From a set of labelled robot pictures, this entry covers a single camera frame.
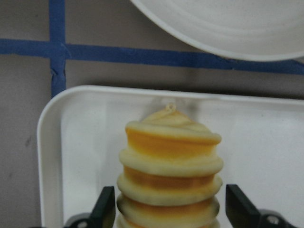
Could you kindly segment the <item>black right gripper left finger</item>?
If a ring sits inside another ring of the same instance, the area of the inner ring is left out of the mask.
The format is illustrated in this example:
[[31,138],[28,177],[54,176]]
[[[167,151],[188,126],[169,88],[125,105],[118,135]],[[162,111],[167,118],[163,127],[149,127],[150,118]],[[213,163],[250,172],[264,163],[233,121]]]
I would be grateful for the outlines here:
[[114,186],[103,187],[90,214],[94,228],[112,228],[116,216]]

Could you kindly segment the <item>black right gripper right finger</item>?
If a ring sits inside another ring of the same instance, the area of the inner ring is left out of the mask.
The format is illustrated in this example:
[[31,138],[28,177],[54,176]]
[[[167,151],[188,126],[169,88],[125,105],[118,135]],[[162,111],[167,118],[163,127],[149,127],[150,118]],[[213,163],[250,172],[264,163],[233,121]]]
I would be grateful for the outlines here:
[[233,228],[257,228],[261,214],[236,184],[226,185],[225,212]]

